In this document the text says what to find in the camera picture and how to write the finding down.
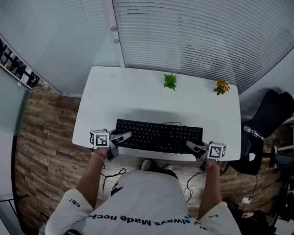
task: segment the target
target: shirt sleeve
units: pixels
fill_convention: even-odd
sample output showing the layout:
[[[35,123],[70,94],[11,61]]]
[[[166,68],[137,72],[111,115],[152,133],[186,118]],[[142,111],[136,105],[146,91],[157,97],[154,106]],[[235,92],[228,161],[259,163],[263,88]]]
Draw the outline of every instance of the shirt sleeve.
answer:
[[[241,235],[240,229],[227,204],[221,202],[200,219],[208,230],[216,235]]]
[[[46,235],[63,235],[93,211],[92,206],[78,190],[67,191],[47,222]]]

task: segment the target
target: hand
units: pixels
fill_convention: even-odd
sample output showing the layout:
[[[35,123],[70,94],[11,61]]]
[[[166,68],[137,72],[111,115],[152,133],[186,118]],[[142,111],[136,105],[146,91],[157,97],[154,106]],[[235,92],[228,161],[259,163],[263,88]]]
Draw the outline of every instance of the hand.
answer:
[[[216,160],[214,160],[214,159],[207,159],[207,161],[206,161],[206,170],[209,170],[209,169],[211,169],[211,168],[218,168],[219,169],[219,165],[218,165],[218,163],[217,163],[217,161]]]
[[[106,160],[108,158],[108,148],[97,148],[95,152],[102,157],[103,160]]]
[[[243,213],[242,218],[249,218],[249,217],[252,217],[253,215],[254,215],[254,212],[252,212],[252,211],[247,211],[247,212],[244,212],[244,213]]]

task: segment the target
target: black keyboard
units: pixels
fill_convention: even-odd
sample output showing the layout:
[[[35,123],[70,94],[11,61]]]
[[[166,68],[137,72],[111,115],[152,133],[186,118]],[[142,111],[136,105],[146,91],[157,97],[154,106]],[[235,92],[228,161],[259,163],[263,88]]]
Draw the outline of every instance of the black keyboard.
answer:
[[[127,131],[131,131],[133,136],[122,142],[121,147],[191,154],[186,140],[198,144],[202,142],[202,128],[118,119],[116,133]]]

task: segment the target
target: plug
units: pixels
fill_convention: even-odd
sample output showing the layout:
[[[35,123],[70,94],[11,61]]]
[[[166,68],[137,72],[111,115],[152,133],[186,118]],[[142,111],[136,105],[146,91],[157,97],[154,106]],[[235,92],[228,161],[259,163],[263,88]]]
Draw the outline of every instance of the plug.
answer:
[[[243,199],[242,199],[242,203],[243,203],[243,204],[249,204],[250,201],[251,201],[250,198],[243,198]]]

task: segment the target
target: white desk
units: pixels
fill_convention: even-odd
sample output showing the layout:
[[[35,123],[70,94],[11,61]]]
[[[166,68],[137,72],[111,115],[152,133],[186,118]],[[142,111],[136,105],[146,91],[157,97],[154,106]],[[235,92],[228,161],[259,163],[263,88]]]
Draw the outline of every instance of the white desk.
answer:
[[[177,74],[175,91],[164,88],[164,72],[92,67],[79,106],[73,143],[91,148],[89,131],[115,129],[118,118],[202,127],[203,141],[226,144],[222,161],[241,155],[241,118],[237,87],[217,96],[216,82]],[[120,154],[152,159],[194,161],[190,154],[119,148]]]

